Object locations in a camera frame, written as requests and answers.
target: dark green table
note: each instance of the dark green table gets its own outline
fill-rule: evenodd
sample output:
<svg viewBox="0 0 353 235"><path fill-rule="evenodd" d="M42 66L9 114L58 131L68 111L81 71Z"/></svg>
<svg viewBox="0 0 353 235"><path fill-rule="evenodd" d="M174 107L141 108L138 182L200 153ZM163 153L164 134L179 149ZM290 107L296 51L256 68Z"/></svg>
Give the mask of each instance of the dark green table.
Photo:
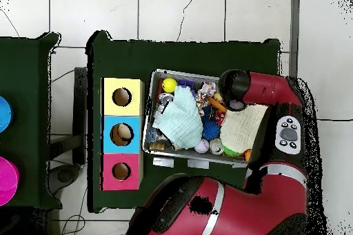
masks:
<svg viewBox="0 0 353 235"><path fill-rule="evenodd" d="M278 72L280 43L157 43L151 41L113 41L107 32L95 32L87 43L88 55L88 209L142 206L152 190L166 177L184 172L218 178L241 187L245 168L210 163L208 170L187 167L186 159L174 159L174 168L152 164L153 155L144 154L144 177L137 191L99 190L100 80L104 77L141 79L148 95L150 74L154 69L220 76L229 69L251 70L268 74Z"/></svg>
<svg viewBox="0 0 353 235"><path fill-rule="evenodd" d="M20 174L17 192L8 207L61 207L47 186L48 60L58 41L55 33L38 39L0 38L0 95L14 111L12 123L0 133L0 156L12 161Z"/></svg>

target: red robot arm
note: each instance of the red robot arm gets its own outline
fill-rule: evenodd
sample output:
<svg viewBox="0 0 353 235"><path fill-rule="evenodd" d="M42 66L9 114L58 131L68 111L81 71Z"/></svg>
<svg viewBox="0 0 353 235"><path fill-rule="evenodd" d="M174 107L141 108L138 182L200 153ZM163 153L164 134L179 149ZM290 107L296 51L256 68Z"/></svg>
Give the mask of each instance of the red robot arm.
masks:
<svg viewBox="0 0 353 235"><path fill-rule="evenodd" d="M232 101L265 104L243 190L213 178L172 176L136 212L127 235L304 235L306 172L302 100L281 76L229 70Z"/></svg>

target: yellow block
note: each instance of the yellow block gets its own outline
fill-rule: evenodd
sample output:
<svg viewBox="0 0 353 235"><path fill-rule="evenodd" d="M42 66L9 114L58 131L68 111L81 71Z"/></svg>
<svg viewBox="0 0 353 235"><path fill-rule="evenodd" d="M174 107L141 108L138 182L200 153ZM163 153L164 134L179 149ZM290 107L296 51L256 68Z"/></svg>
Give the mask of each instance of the yellow block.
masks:
<svg viewBox="0 0 353 235"><path fill-rule="evenodd" d="M104 94L101 91L104 111L101 109L101 113L106 116L141 116L144 93L145 86L138 79L104 78Z"/></svg>

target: green toy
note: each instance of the green toy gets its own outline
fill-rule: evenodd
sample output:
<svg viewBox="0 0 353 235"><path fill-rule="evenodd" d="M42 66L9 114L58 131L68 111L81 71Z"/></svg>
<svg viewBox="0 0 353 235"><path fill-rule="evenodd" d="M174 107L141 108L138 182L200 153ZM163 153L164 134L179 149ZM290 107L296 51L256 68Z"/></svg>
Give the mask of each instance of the green toy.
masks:
<svg viewBox="0 0 353 235"><path fill-rule="evenodd" d="M241 153L234 152L231 149L228 149L226 146L223 146L223 153L228 156L238 157Z"/></svg>

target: orange toy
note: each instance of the orange toy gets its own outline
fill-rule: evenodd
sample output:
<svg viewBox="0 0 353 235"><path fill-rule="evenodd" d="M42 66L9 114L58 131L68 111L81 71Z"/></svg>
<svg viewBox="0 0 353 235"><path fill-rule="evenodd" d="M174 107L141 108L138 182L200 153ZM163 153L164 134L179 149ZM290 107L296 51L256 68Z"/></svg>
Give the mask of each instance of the orange toy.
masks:
<svg viewBox="0 0 353 235"><path fill-rule="evenodd" d="M220 111L226 113L227 109L221 105L216 99L212 98L211 96L207 96L208 101L213 105L214 107L218 108Z"/></svg>
<svg viewBox="0 0 353 235"><path fill-rule="evenodd" d="M250 156L251 156L251 149L247 149L245 152L244 152L244 156L245 156L245 161L246 163L249 163L249 160L250 160Z"/></svg>

